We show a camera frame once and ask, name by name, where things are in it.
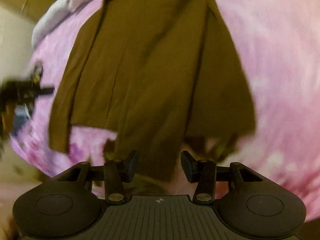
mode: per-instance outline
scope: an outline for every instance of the pink blanket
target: pink blanket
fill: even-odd
[[[320,216],[320,0],[216,1],[248,77],[258,120],[255,136],[243,138],[240,151],[223,164],[242,162],[291,190],[304,201],[307,220],[314,219]],[[38,46],[30,65],[43,61],[43,85],[59,86],[79,29],[101,2],[77,10]],[[51,176],[89,156],[101,165],[106,139],[116,137],[107,130],[73,127],[68,156],[48,149],[52,100],[38,100],[33,119],[12,138],[13,149]],[[176,194],[193,190],[178,167],[168,188]]]

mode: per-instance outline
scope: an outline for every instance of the pink bedsheet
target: pink bedsheet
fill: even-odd
[[[254,97],[258,129],[223,164],[242,162],[291,190],[304,201],[307,220],[320,216],[320,0],[216,0],[239,52]],[[49,34],[31,59],[42,60],[43,85],[62,78],[80,27],[101,6],[94,0]],[[73,127],[70,154],[47,147],[53,98],[42,98],[13,149],[50,176],[87,160],[102,165],[102,148],[116,134]],[[177,167],[168,186],[191,194]]]

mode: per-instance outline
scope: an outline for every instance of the ribbed gray panel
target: ribbed gray panel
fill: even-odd
[[[214,211],[187,196],[134,196],[107,209],[101,220],[69,240],[245,240],[227,229]],[[21,240],[32,240],[23,237]],[[292,236],[287,240],[298,240]]]

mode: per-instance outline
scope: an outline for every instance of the bed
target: bed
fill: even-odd
[[[319,217],[320,0],[216,1],[249,81],[258,124],[255,135],[242,138],[239,151],[220,165],[237,161],[251,167],[298,195],[307,220]],[[82,6],[39,44],[29,67],[43,62],[42,85],[59,87],[77,33],[101,3]],[[112,131],[72,127],[68,155],[48,148],[53,99],[36,102],[32,119],[11,137],[14,151],[49,176],[88,159],[102,165],[106,140],[116,138]],[[168,189],[191,194],[194,186],[177,167]]]

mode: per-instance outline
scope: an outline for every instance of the circular logo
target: circular logo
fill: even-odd
[[[158,203],[162,203],[162,202],[164,201],[164,199],[163,199],[163,198],[158,198],[158,199],[156,199],[156,201],[157,201]]]

